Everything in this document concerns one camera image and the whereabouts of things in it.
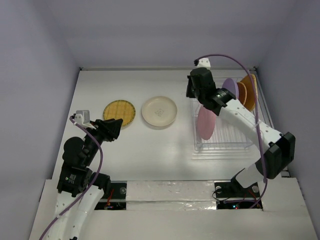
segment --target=white wall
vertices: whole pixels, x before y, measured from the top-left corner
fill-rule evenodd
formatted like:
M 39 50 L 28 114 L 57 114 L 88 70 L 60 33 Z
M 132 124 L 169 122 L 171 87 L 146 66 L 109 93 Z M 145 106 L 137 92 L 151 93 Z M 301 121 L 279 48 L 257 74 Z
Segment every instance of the white wall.
M 320 1 L 298 1 L 258 68 L 274 126 L 296 137 L 297 177 L 320 237 Z
M 257 65 L 296 0 L 46 1 L 80 66 L 158 67 Z
M 0 1 L 0 239 L 29 238 L 79 68 L 42 0 Z

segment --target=black bracket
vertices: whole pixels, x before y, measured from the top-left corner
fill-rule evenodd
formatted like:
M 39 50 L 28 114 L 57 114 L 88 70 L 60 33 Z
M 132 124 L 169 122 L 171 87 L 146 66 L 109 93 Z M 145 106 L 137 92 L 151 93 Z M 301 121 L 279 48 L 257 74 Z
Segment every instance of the black bracket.
M 113 194 L 110 199 L 110 202 L 118 201 L 118 200 L 126 200 L 127 193 L 127 183 L 126 182 L 111 182 L 110 189 L 113 189 Z M 107 199 L 109 196 L 104 195 L 102 198 Z
M 252 193 L 254 193 L 256 198 L 260 197 L 260 192 L 255 192 L 253 191 L 253 186 L 254 188 L 259 189 L 258 184 L 254 183 L 251 186 L 247 188 L 243 187 L 237 187 L 234 188 L 234 183 L 231 181 L 220 181 L 220 182 L 214 182 L 214 187 L 215 190 L 217 187 L 220 189 L 215 191 L 215 196 L 217 199 L 224 199 L 224 198 L 250 198 L 252 195 L 249 193 L 249 190 L 251 190 Z

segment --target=orange plate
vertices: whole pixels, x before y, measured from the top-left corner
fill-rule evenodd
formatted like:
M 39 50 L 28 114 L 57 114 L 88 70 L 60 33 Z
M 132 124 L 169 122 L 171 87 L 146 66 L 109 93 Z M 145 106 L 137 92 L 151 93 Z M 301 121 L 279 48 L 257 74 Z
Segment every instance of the orange plate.
M 236 83 L 239 88 L 239 101 L 242 105 L 245 105 L 246 100 L 247 100 L 247 88 L 246 85 L 242 82 L 237 82 Z
M 258 97 L 256 76 L 253 74 L 251 74 L 251 76 L 253 77 L 254 88 L 255 88 L 256 96 Z M 243 83 L 246 87 L 246 101 L 244 103 L 244 107 L 251 112 L 255 108 L 256 104 L 255 104 L 254 89 L 252 87 L 252 83 L 249 75 L 245 76 L 240 82 Z

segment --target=plate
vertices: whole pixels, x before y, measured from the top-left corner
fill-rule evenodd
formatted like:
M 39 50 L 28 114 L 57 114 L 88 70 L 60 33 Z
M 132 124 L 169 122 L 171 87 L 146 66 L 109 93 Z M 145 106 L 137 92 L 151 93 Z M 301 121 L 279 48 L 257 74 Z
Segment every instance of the plate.
M 216 125 L 216 115 L 206 109 L 203 105 L 199 109 L 196 129 L 199 137 L 203 140 L 209 140 L 214 133 Z
M 239 89 L 239 101 L 242 105 L 245 105 L 246 100 L 247 100 L 247 88 L 246 85 L 243 82 L 237 82 Z
M 239 97 L 239 89 L 238 89 L 237 82 L 235 80 L 233 80 L 232 78 L 227 78 L 224 81 L 222 87 L 224 89 L 229 90 L 231 93 L 233 93 L 236 98 Z
M 136 116 L 136 109 L 131 102 L 126 100 L 116 100 L 110 102 L 103 111 L 103 119 L 123 119 L 121 127 L 130 124 Z
M 256 92 L 256 96 L 258 98 L 258 88 L 257 88 L 256 76 L 253 74 L 251 74 L 251 76 L 253 78 L 254 89 Z M 244 107 L 251 112 L 255 108 L 256 100 L 255 100 L 254 89 L 252 87 L 252 82 L 250 80 L 249 75 L 245 76 L 240 82 L 243 83 L 246 88 L 246 101 L 244 103 Z
M 177 106 L 166 96 L 155 96 L 142 106 L 144 120 L 153 126 L 164 127 L 171 124 L 177 116 Z

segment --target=dish rack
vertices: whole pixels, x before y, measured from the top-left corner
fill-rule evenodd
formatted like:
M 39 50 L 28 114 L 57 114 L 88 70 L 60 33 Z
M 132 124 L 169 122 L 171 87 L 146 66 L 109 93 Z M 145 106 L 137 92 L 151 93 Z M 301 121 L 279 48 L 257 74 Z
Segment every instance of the dish rack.
M 216 87 L 221 88 L 226 79 L 227 77 L 215 78 L 214 82 Z M 239 82 L 243 78 L 232 77 L 232 79 Z M 216 117 L 214 131 L 210 139 L 202 139 L 197 133 L 197 119 L 201 103 L 194 98 L 191 99 L 191 103 L 195 150 L 244 150 L 253 144 L 237 127 L 229 124 L 218 116 Z

